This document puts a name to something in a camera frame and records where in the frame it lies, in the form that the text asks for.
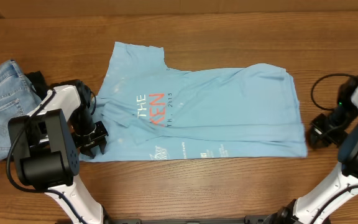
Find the wrinkled fabric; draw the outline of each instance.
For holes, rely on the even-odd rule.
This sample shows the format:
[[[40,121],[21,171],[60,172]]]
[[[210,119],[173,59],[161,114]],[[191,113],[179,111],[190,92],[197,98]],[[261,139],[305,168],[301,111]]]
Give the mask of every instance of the wrinkled fabric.
[[[33,91],[37,96],[44,100],[45,97],[48,95],[49,86],[47,85],[44,76],[40,71],[37,72],[30,72],[24,74],[31,82]]]
[[[14,60],[0,65],[0,160],[6,158],[11,146],[8,121],[27,114],[40,103],[40,98],[30,90],[30,85],[31,82]]]
[[[180,71],[163,48],[116,42],[97,102],[108,144],[86,161],[307,155],[293,79],[273,65]]]

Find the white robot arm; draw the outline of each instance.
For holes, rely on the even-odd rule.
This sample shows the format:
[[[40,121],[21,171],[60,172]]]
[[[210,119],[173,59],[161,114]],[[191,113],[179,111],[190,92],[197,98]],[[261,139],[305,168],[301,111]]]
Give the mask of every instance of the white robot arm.
[[[358,109],[358,87],[352,94],[351,101]],[[319,185],[317,185],[316,188],[295,202],[293,214],[299,218],[300,222],[304,224],[311,223],[318,211],[321,210],[321,207],[329,199],[348,187],[358,185],[358,178],[354,177],[353,175],[343,175],[342,170],[342,163],[338,162],[334,170]],[[357,194],[358,188],[350,190],[339,196],[337,199],[331,202],[324,209],[324,211],[321,212],[321,215],[314,223],[322,224],[332,212],[337,210],[341,205],[346,203]]]
[[[106,129],[100,121],[93,123],[89,112],[90,90],[78,80],[59,83],[53,89],[54,91],[48,92],[43,103],[49,98],[51,100],[34,116],[30,125],[25,126],[26,121],[38,109],[30,112],[28,116],[13,118],[9,122],[12,142],[21,128],[25,129],[18,147],[13,152],[18,177],[24,185],[31,185],[37,190],[54,190],[64,195],[66,200],[46,192],[64,209],[72,223],[114,223],[104,208],[92,198],[78,175],[79,161],[76,150],[80,148],[82,153],[93,156],[90,149],[99,145],[103,153],[106,143]],[[332,116],[320,118],[329,122],[343,120],[348,116],[354,119],[358,115],[358,83],[350,89],[346,90],[347,93],[351,92],[347,102],[343,105],[339,102]],[[67,121],[71,123],[75,133],[70,134]],[[325,139],[324,144],[342,143],[342,140],[338,141],[342,136],[332,132],[332,126],[316,123],[312,128],[313,134],[317,135],[315,139]],[[260,224],[262,220],[263,224],[325,224],[332,212],[358,194],[358,125],[350,135],[344,137],[338,159],[334,170],[307,195],[292,201],[281,212],[270,216],[246,216],[242,222]]]

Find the blue jeans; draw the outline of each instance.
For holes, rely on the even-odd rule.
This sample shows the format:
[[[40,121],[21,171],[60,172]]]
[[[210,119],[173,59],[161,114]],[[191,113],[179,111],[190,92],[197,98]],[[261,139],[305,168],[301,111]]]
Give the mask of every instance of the blue jeans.
[[[8,121],[32,111],[41,101],[30,88],[31,82],[14,60],[0,65],[0,160],[11,146]]]

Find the black cable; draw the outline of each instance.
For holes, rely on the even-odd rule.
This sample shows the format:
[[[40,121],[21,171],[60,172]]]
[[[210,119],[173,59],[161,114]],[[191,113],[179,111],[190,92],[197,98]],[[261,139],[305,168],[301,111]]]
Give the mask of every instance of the black cable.
[[[56,91],[52,90],[52,94],[51,96],[45,100],[45,103],[41,103],[39,108],[28,118],[28,120],[24,123],[22,129],[19,131],[19,133],[17,134],[15,140],[13,140],[11,148],[9,149],[9,152],[7,154],[7,159],[6,159],[6,175],[7,178],[9,180],[9,182],[13,185],[13,187],[15,187],[17,190],[21,190],[23,192],[28,192],[28,193],[51,193],[51,194],[56,194],[59,196],[59,198],[63,199],[65,201],[65,203],[67,204],[67,206],[70,208],[70,210],[73,212],[73,214],[75,215],[75,217],[83,224],[86,224],[86,222],[82,219],[82,217],[77,213],[77,211],[74,209],[73,205],[70,203],[70,201],[60,192],[56,191],[56,190],[35,190],[35,189],[27,189],[25,187],[20,186],[19,184],[17,184],[15,182],[15,180],[12,177],[11,174],[11,159],[12,159],[12,154],[13,151],[17,145],[17,143],[19,142],[20,137],[22,136],[22,134],[24,133],[25,129],[28,127],[28,125],[30,124],[30,122],[32,121],[32,119],[38,114],[40,113],[45,106],[48,105],[48,103],[53,99],[53,97],[55,97],[56,95]]]
[[[332,203],[335,199],[337,199],[339,196],[341,196],[342,194],[346,193],[346,192],[350,192],[352,189],[357,189],[358,185],[354,185],[354,186],[350,186],[350,187],[346,187],[345,189],[341,190],[340,192],[338,192],[336,195],[334,195],[331,199],[329,199],[317,212],[317,214],[314,216],[314,218],[312,219],[312,221],[310,222],[310,224],[314,224],[315,221],[318,219],[318,217],[323,213],[324,209],[327,208],[327,206]]]
[[[319,79],[313,84],[313,86],[311,87],[311,91],[310,91],[310,98],[311,98],[312,102],[314,103],[314,105],[316,105],[318,108],[320,108],[320,109],[322,109],[322,110],[333,111],[333,110],[335,110],[335,108],[325,108],[325,107],[320,106],[320,105],[316,102],[316,100],[314,99],[314,96],[313,96],[314,88],[316,87],[316,85],[317,85],[319,82],[321,82],[322,80],[324,80],[324,79],[326,79],[326,78],[329,78],[329,77],[350,77],[350,78],[358,79],[358,76],[349,75],[349,74],[344,74],[344,73],[335,73],[335,74],[325,75],[325,76],[319,78]]]
[[[94,114],[94,111],[96,110],[96,95],[91,91],[92,95],[93,95],[93,98],[94,98],[94,105],[93,105],[93,109],[92,109],[92,112],[91,112],[91,115]]]
[[[341,125],[338,125],[338,126],[335,126],[333,128],[331,128],[330,130],[326,131],[324,134],[320,135],[319,138],[320,139],[323,139],[325,138],[329,133],[335,131],[335,130],[338,130],[338,129],[342,129],[344,128],[346,125],[347,125],[347,121],[349,120],[349,118],[346,118],[346,120],[341,124]]]

